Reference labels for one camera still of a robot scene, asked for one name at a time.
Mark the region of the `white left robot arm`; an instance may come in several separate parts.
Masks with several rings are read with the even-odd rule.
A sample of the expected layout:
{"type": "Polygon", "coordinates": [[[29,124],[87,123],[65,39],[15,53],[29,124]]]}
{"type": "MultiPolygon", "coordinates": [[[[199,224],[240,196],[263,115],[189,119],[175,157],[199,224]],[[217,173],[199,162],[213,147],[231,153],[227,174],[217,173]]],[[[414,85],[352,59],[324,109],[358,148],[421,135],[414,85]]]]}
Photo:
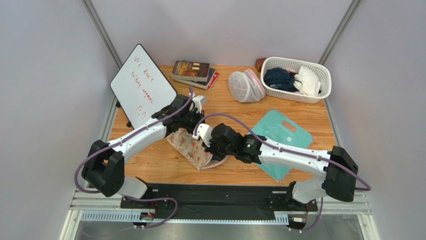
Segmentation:
{"type": "Polygon", "coordinates": [[[126,163],[149,145],[180,129],[193,133],[196,124],[204,117],[202,106],[206,100],[204,95],[179,94],[171,104],[130,133],[109,142],[95,141],[76,173],[94,187],[93,194],[142,198],[149,187],[143,180],[125,175],[126,163]]]}

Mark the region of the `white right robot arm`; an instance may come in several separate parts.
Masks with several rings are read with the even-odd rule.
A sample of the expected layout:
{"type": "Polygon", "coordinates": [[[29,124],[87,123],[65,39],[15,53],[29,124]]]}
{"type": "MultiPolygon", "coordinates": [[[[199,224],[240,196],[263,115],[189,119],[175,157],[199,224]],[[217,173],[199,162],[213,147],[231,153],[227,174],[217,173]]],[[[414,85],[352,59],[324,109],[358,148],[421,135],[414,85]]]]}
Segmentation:
{"type": "Polygon", "coordinates": [[[223,123],[214,128],[202,123],[193,137],[202,139],[205,151],[221,160],[233,156],[246,164],[280,165],[313,175],[289,184],[287,197],[298,203],[325,196],[341,202],[354,200],[359,168],[342,147],[327,151],[285,145],[264,136],[242,136],[223,123]]]}

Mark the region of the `floral mesh laundry bag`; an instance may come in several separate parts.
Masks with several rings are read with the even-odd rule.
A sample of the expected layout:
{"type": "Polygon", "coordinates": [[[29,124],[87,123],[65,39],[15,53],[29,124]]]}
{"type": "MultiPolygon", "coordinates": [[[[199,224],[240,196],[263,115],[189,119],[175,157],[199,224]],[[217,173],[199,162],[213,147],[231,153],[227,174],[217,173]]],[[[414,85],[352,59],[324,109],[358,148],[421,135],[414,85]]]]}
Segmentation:
{"type": "Polygon", "coordinates": [[[171,133],[165,139],[198,170],[216,168],[224,164],[228,159],[228,156],[224,159],[219,159],[213,156],[212,153],[206,152],[202,146],[203,142],[194,140],[192,134],[188,133],[184,128],[171,133]]]}

